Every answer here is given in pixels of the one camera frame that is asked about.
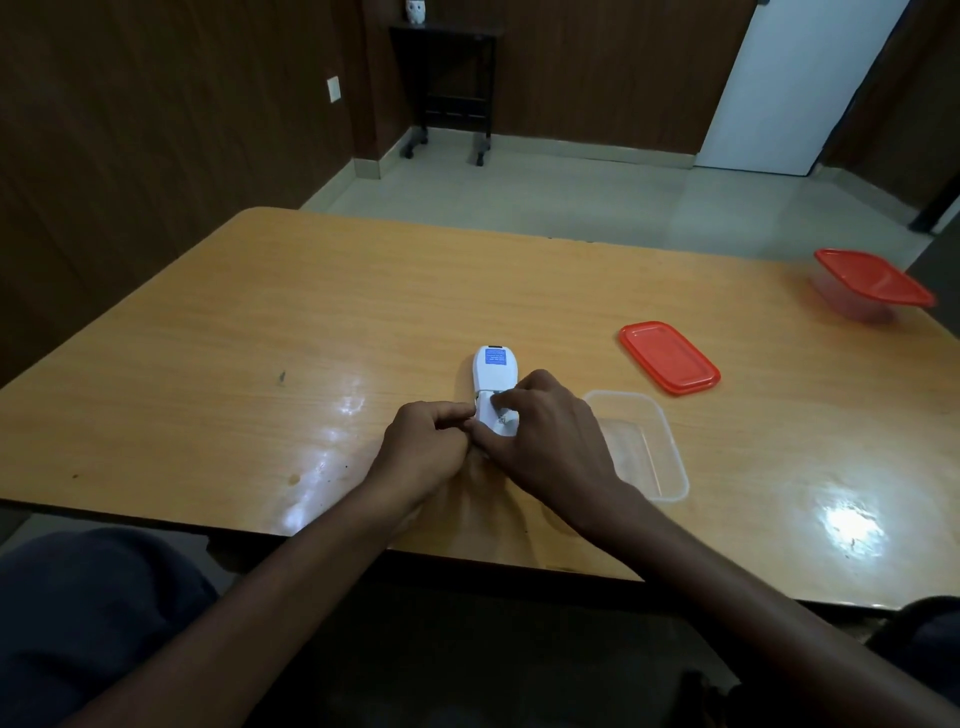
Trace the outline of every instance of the table leg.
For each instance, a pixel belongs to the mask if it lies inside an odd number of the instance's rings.
[[[492,147],[492,133],[493,133],[493,80],[496,77],[496,38],[491,38],[490,41],[490,63],[488,65],[490,76],[487,81],[487,135],[483,143],[480,145],[480,152],[477,155],[477,166],[482,167],[484,165],[484,157],[487,152]]]
[[[420,144],[426,144],[429,136],[426,128],[426,99],[430,92],[430,59],[427,53],[427,40],[416,43],[414,52],[414,97],[417,103],[417,117],[420,128],[410,137],[410,141],[403,147],[403,156],[407,159],[414,157],[414,149]]]

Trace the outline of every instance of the white owl figurine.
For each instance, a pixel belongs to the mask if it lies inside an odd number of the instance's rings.
[[[407,0],[407,20],[414,25],[426,22],[426,2],[424,0]]]

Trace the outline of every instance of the baseboard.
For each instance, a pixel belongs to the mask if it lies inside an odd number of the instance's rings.
[[[403,136],[390,148],[390,151],[380,159],[355,159],[353,164],[356,167],[357,178],[360,180],[382,180],[400,161],[400,153],[410,140],[413,131],[414,128],[410,127],[404,132]]]
[[[907,226],[920,214],[920,211],[915,207],[901,202],[886,190],[857,177],[853,172],[846,169],[820,167],[814,169],[812,176],[818,180],[833,182],[864,205],[872,207],[898,225]]]
[[[474,132],[463,132],[459,129],[430,127],[429,131],[431,143],[436,141],[441,144],[469,145],[476,136]],[[527,155],[601,159],[603,161],[648,164],[657,167],[677,167],[680,169],[692,168],[694,159],[696,158],[695,155],[685,155],[677,152],[661,152],[656,149],[632,149],[630,147],[613,147],[606,144],[586,144],[579,141],[539,139],[532,136],[512,136],[509,134],[494,134],[491,143],[492,154],[496,154],[496,150],[502,149]]]
[[[326,212],[337,201],[350,184],[357,179],[355,159],[351,159],[342,170],[337,172],[329,182],[314,193],[313,197],[303,203],[300,209],[310,212]]]
[[[379,180],[380,162],[377,159],[356,158],[353,161],[358,180]]]
[[[380,158],[381,179],[386,177],[387,173],[400,163],[400,160],[402,159],[400,153],[403,151],[403,147],[407,145],[407,142],[410,141],[410,137],[413,136],[413,133],[414,128],[410,127],[410,129],[404,132],[403,136],[396,141],[394,146],[390,148],[390,151]]]

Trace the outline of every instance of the label on device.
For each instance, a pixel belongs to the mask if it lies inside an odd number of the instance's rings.
[[[507,366],[507,351],[505,349],[487,349],[487,363]]]

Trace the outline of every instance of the forearm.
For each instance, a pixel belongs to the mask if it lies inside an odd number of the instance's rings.
[[[826,724],[957,724],[960,712],[944,698],[695,539],[631,486],[612,492],[615,507],[590,518],[585,536],[676,595],[705,634],[729,638],[762,666],[761,679]]]
[[[377,485],[361,485],[287,541],[65,725],[241,725],[405,515]]]

